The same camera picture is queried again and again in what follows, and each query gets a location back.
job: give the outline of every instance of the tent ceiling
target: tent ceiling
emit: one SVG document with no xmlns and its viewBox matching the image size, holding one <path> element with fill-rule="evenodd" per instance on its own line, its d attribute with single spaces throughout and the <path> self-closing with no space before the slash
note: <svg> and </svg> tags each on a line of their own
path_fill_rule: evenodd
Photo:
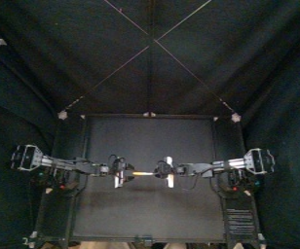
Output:
<svg viewBox="0 0 300 249">
<path fill-rule="evenodd" d="M 226 115 L 300 45 L 300 1 L 0 1 L 0 35 L 56 112 Z"/>
</svg>

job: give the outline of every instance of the robotic arm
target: robotic arm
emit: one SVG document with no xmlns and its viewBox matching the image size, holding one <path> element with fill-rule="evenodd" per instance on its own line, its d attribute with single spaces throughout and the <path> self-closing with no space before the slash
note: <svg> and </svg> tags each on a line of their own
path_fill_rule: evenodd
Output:
<svg viewBox="0 0 300 249">
<path fill-rule="evenodd" d="M 115 176 L 115 188 L 123 186 L 123 183 L 130 181 L 133 177 L 125 176 L 126 170 L 133 170 L 134 167 L 125 162 L 125 158 L 115 156 L 111 165 L 97 164 L 86 159 L 77 158 L 75 160 L 61 160 L 51 158 L 40 152 L 39 148 L 34 145 L 19 145 L 11 158 L 11 168 L 19 171 L 28 171 L 46 167 L 50 168 L 51 174 L 58 171 L 74 171 L 93 177 L 105 177 L 107 175 Z"/>
<path fill-rule="evenodd" d="M 274 172 L 274 157 L 269 150 L 252 149 L 242 159 L 214 161 L 213 163 L 183 163 L 174 165 L 173 158 L 166 157 L 158 161 L 153 175 L 167 179 L 169 188 L 174 187 L 174 175 L 179 177 L 201 176 L 214 177 L 215 174 L 228 172 L 229 184 L 237 186 L 253 176 Z"/>
</svg>

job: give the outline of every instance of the diagonal wire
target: diagonal wire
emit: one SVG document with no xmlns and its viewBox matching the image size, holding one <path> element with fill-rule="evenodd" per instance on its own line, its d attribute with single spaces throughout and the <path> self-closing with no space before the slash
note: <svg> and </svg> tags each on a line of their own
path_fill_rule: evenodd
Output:
<svg viewBox="0 0 300 249">
<path fill-rule="evenodd" d="M 205 6 L 207 6 L 209 4 L 210 4 L 210 2 L 211 2 L 213 0 L 207 0 L 187 16 L 186 16 L 186 18 L 183 19 L 183 20 L 181 20 L 178 23 L 177 23 L 177 25 L 157 39 L 157 41 L 161 41 L 163 38 L 165 38 L 165 36 L 178 27 L 178 26 L 181 26 L 181 24 L 187 20 L 187 19 L 190 19 L 191 18 L 191 16 L 194 16 L 194 14 L 197 14 L 199 11 L 201 11 L 201 9 L 203 9 L 203 7 Z"/>
<path fill-rule="evenodd" d="M 123 14 L 123 12 L 113 5 L 113 3 L 109 0 L 105 0 L 105 2 L 115 9 L 115 11 L 133 23 L 133 25 L 146 34 L 147 32 L 141 28 L 141 26 Z"/>
<path fill-rule="evenodd" d="M 146 46 L 126 62 L 119 66 L 114 72 L 65 108 L 65 110 L 71 109 L 79 101 L 126 67 L 126 65 L 134 61 L 134 59 L 149 49 Z"/>
<path fill-rule="evenodd" d="M 189 74 L 194 77 L 194 79 L 206 87 L 209 93 L 219 100 L 222 105 L 229 109 L 232 113 L 236 113 L 233 108 L 228 105 L 228 103 L 222 100 L 222 98 L 213 92 L 209 85 L 202 81 L 202 79 L 191 72 L 191 70 L 185 66 L 185 64 L 178 60 L 178 58 L 174 56 L 174 54 L 166 49 L 166 47 L 158 42 L 158 40 L 154 40 L 154 42 L 159 45 L 159 47 L 165 50 L 165 52 L 171 56 L 171 58 L 175 60 L 175 62 L 181 65 L 181 67 L 189 72 Z"/>
</svg>

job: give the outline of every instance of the black curtain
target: black curtain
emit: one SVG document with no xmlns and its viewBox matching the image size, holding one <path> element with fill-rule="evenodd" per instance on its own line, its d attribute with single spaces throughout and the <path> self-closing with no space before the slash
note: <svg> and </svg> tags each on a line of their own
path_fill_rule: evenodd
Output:
<svg viewBox="0 0 300 249">
<path fill-rule="evenodd" d="M 55 116 L 12 48 L 0 47 L 0 246 L 20 248 L 22 237 L 32 231 L 39 199 L 28 175 L 10 169 L 12 148 L 36 144 L 50 153 Z"/>
<path fill-rule="evenodd" d="M 300 48 L 277 68 L 262 99 L 245 124 L 248 147 L 270 148 L 276 156 L 276 173 L 257 196 L 261 223 L 273 248 L 300 248 Z"/>
</svg>

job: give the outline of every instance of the black fabric enclosure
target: black fabric enclosure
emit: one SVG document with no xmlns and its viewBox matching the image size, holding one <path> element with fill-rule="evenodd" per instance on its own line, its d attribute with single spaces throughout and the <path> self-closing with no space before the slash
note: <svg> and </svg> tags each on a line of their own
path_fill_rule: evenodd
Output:
<svg viewBox="0 0 300 249">
<path fill-rule="evenodd" d="M 22 248 L 39 203 L 12 149 L 51 155 L 67 111 L 238 114 L 246 149 L 276 157 L 264 235 L 300 248 L 300 1 L 0 1 L 0 38 L 0 247 Z"/>
</svg>

